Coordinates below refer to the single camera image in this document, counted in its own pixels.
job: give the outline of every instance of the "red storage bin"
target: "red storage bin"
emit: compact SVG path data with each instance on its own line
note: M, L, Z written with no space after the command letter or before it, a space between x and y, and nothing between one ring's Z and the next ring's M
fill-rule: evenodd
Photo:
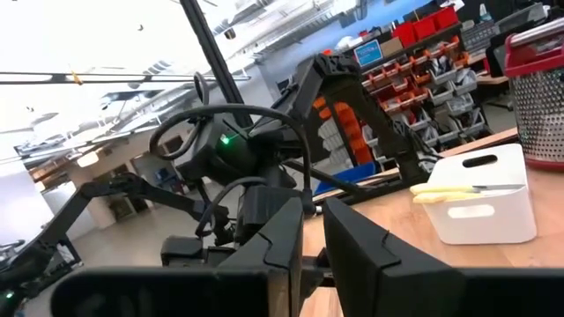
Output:
M458 23L458 16L456 14L455 7L453 6L444 8L436 12L435 14L433 14L433 18L434 25L436 26L437 31Z
M415 33L413 32L413 23L405 22L399 25L392 33L393 37L398 37L404 48L410 47L417 40L415 39Z
M413 22L413 30L415 31L415 35L417 35L418 40L423 40L426 37L433 35L436 32L433 16L431 15L420 21Z

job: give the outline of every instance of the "floor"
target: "floor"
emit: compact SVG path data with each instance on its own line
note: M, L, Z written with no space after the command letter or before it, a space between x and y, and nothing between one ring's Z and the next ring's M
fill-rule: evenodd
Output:
M497 107L486 106L486 116L494 132L515 127L514 113ZM336 173L342 166L321 164L316 166L326 173ZM301 174L289 171L296 179L298 186L303 187ZM317 181L312 180L315 188ZM210 196L215 196L219 186L208 186ZM236 213L241 191L234 190L222 203L228 206L232 217ZM165 206L149 212L124 219L103 231L90 232L73 241L75 248L83 259L84 267L99 266L160 266L160 247L162 241L170 235L193 236L197 223L188 214ZM204 240L204 244L212 244L212 237ZM48 302L54 286L47 288L39 297L26 304L26 317L47 317Z

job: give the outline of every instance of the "box grater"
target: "box grater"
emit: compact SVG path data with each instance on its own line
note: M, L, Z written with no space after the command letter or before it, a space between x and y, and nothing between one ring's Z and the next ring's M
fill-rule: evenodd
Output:
M514 34L506 42L525 163L564 171L564 19Z

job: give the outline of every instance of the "workbench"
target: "workbench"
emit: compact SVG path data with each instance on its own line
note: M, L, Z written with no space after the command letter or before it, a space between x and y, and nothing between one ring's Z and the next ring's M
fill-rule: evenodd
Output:
M516 137L517 129L509 129L445 151L442 156L503 144ZM397 170L385 173L397 173ZM353 208L398 238L453 267L564 267L564 212L558 208L559 203L564 201L561 191L564 174L529 168L527 174L538 236L521 244L447 245L439 239L423 207L412 203L413 195L408 189L356 204ZM323 197L337 193L332 191ZM304 225L304 255L315 256L324 246L322 217L308 220ZM302 317L342 315L337 291L331 288L317 289L301 310Z

